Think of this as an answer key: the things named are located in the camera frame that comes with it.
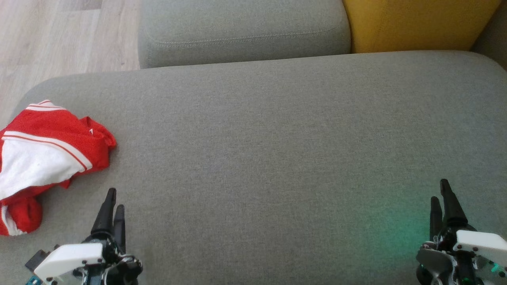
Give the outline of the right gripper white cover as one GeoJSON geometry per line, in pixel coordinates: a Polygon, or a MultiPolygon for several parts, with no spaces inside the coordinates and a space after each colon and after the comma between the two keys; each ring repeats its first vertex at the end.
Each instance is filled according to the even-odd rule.
{"type": "Polygon", "coordinates": [[[421,285],[493,285],[506,278],[506,240],[472,231],[447,179],[440,180],[444,215],[438,197],[431,197],[429,241],[416,255],[421,285]]]}

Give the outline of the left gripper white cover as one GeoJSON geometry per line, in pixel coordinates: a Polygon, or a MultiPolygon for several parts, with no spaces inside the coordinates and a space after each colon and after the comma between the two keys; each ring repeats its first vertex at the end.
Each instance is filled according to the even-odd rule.
{"type": "Polygon", "coordinates": [[[33,256],[33,274],[42,285],[138,284],[143,264],[126,253],[125,207],[118,205],[113,218],[115,204],[116,188],[109,188],[90,236],[33,256]]]}

